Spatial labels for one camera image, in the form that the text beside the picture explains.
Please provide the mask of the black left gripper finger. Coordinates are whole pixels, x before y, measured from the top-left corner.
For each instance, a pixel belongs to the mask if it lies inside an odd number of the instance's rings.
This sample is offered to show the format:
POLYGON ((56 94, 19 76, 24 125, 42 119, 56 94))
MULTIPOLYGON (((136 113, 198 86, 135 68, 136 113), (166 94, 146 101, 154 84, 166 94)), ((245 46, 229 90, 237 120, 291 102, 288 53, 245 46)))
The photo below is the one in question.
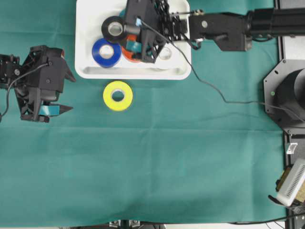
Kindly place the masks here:
POLYGON ((59 116, 65 112, 72 110, 73 107, 59 105, 59 104, 50 104, 42 105, 39 111, 39 115, 42 116, 59 116))
POLYGON ((76 79, 65 60, 63 60, 63 77, 64 80, 68 80, 73 83, 76 82, 76 79))

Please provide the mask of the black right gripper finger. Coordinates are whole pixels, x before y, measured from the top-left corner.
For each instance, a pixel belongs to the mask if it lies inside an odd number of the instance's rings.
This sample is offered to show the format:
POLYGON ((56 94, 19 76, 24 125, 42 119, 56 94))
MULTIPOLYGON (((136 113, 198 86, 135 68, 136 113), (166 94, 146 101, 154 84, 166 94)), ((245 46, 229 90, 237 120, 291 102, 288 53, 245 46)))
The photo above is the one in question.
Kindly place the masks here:
POLYGON ((137 41, 131 41, 128 40, 126 42, 126 50, 130 51, 130 52, 134 52, 134 53, 141 53, 142 52, 142 44, 140 42, 137 41))

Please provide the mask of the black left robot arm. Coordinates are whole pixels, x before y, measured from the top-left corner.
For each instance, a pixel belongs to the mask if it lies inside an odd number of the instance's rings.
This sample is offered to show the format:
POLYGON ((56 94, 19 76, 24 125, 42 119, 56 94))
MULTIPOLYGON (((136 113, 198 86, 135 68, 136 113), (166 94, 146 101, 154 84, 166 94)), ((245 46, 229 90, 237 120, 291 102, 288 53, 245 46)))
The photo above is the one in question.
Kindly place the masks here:
POLYGON ((63 93, 64 82, 75 82, 65 52, 46 45, 33 46, 25 59, 14 55, 0 56, 0 87, 6 90, 6 108, 0 114, 4 117, 9 109, 9 95, 13 90, 24 121, 48 123, 51 117, 72 110, 71 106, 58 104, 63 93))

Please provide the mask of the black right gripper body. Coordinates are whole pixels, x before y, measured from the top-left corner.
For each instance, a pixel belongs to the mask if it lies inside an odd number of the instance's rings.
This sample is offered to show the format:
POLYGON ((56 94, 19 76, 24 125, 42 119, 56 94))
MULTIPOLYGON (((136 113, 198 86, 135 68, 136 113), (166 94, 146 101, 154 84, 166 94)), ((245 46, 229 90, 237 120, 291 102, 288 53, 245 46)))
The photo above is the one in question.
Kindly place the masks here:
POLYGON ((144 24, 141 33, 137 35, 138 42, 142 44, 142 52, 137 56, 145 63, 155 63, 167 43, 190 42, 187 37, 187 20, 180 18, 181 13, 171 13, 166 0, 155 0, 155 7, 159 15, 158 28, 153 29, 144 24))

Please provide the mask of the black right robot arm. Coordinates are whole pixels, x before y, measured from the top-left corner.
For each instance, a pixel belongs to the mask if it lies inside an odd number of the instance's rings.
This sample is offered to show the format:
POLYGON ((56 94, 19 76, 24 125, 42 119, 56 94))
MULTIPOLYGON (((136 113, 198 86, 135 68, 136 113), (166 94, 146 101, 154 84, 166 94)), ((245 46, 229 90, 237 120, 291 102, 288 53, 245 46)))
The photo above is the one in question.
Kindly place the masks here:
POLYGON ((138 35, 141 47, 133 58, 154 63, 165 44, 185 42, 198 50, 212 40, 221 51, 247 51, 252 42, 305 34, 304 8, 255 9, 245 15, 203 10, 170 12, 166 0, 129 0, 123 17, 127 34, 138 35))

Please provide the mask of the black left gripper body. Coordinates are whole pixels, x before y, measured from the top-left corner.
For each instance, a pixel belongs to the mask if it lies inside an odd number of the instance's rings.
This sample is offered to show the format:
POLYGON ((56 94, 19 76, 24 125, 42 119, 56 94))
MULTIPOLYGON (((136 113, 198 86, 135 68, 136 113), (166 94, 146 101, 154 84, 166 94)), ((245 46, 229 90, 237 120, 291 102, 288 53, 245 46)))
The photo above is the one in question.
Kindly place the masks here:
POLYGON ((42 92, 39 88, 39 70, 47 64, 40 62, 43 47, 34 46, 23 64, 20 58, 13 56, 13 90, 16 95, 21 120, 31 122, 49 122, 52 116, 39 115, 42 105, 56 104, 42 99, 42 92))

